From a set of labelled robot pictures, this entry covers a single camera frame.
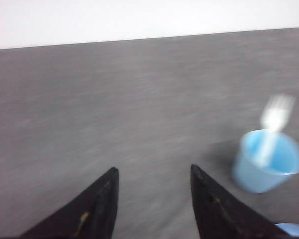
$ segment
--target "fork handle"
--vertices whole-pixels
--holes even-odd
[[[277,132],[264,130],[265,135],[260,143],[260,147],[258,152],[255,155],[255,163],[261,167],[265,168],[268,167],[271,162],[271,156],[275,149],[276,139],[277,139]]]

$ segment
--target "white wall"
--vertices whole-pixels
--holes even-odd
[[[299,27],[299,0],[0,0],[0,49]]]

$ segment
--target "white plastic fork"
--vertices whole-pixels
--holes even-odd
[[[261,116],[261,125],[265,135],[255,155],[255,163],[259,167],[268,167],[274,148],[277,134],[286,126],[295,98],[288,95],[271,96]]]

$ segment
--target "blue object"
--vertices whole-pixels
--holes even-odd
[[[269,166],[260,168],[254,163],[263,136],[264,130],[243,136],[233,170],[236,182],[252,193],[266,192],[299,173],[299,145],[283,133],[277,135]]]
[[[284,230],[291,236],[299,237],[299,224],[294,223],[277,223],[277,227]]]

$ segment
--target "floor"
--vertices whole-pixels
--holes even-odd
[[[299,142],[299,28],[0,50],[0,236],[112,166],[114,239],[198,239],[192,163],[273,222],[299,223],[299,174],[263,194],[231,177],[274,93],[296,96],[285,133]]]

